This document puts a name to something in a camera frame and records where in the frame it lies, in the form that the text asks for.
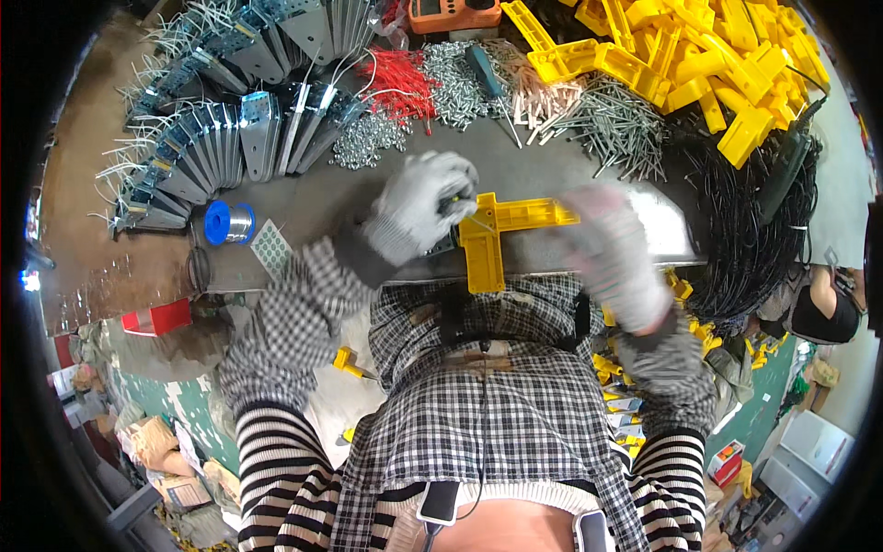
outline red box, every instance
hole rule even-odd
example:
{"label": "red box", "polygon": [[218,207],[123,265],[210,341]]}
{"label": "red box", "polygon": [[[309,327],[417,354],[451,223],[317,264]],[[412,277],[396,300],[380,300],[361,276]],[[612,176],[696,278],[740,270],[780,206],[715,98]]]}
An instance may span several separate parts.
{"label": "red box", "polygon": [[714,455],[708,464],[708,477],[712,478],[718,487],[724,488],[742,471],[742,453],[745,445],[739,441],[732,441]]}
{"label": "red box", "polygon": [[168,305],[142,308],[133,313],[123,314],[123,331],[136,336],[157,337],[190,323],[192,319],[188,298]]}

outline solder wire spool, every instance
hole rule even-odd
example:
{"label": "solder wire spool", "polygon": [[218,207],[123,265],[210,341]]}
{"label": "solder wire spool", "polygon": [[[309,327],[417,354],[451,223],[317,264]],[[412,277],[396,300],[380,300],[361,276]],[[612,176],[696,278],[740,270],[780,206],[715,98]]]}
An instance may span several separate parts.
{"label": "solder wire spool", "polygon": [[254,234],[254,211],[246,203],[230,207],[221,200],[212,201],[206,211],[203,229],[208,243],[213,246],[224,242],[244,244]]}

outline gray work glove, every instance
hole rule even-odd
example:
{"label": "gray work glove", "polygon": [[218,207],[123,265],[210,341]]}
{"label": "gray work glove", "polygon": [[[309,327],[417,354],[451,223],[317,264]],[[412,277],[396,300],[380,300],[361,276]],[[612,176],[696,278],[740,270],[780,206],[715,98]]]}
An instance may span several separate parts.
{"label": "gray work glove", "polygon": [[625,193],[592,184],[566,192],[561,201],[581,221],[555,229],[565,262],[622,329],[652,333],[671,309],[672,292],[653,267],[644,225]]}
{"label": "gray work glove", "polygon": [[454,152],[409,155],[359,226],[344,226],[335,255],[376,288],[475,213],[479,173]]}
{"label": "gray work glove", "polygon": [[416,259],[475,213],[478,182],[475,166],[452,151],[408,155],[363,225],[368,244],[395,267]]}

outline pile of screws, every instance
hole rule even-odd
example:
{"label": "pile of screws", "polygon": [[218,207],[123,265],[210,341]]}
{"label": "pile of screws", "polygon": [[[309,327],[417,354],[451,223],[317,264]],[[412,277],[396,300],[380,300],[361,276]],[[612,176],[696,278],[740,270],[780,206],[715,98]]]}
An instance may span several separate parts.
{"label": "pile of screws", "polygon": [[577,131],[577,136],[567,140],[580,140],[586,155],[598,157],[601,166],[594,178],[608,167],[621,165],[620,180],[655,177],[667,181],[661,164],[662,117],[649,102],[607,75],[590,75],[577,108],[552,128],[555,136],[567,129]]}
{"label": "pile of screws", "polygon": [[328,164],[349,170],[373,169],[381,159],[379,150],[395,147],[403,152],[405,138],[411,133],[410,119],[390,119],[383,109],[368,111],[341,130],[334,143],[334,159]]}
{"label": "pile of screws", "polygon": [[[487,95],[487,90],[478,82],[475,71],[466,62],[466,49],[477,44],[468,42],[441,42],[427,44],[423,50],[426,59],[423,73],[427,79],[441,83],[433,91],[433,103],[437,114],[435,120],[443,125],[466,130],[477,117],[503,117],[500,104]],[[499,64],[490,57],[491,65],[497,74]],[[503,81],[503,105],[511,105],[509,83]]]}

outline orange multimeter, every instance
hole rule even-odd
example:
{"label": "orange multimeter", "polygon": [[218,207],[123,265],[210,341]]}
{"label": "orange multimeter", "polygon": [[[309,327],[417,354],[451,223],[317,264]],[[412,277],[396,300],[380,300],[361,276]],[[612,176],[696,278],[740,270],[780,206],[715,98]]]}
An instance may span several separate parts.
{"label": "orange multimeter", "polygon": [[411,0],[408,20],[417,34],[500,25],[500,0]]}

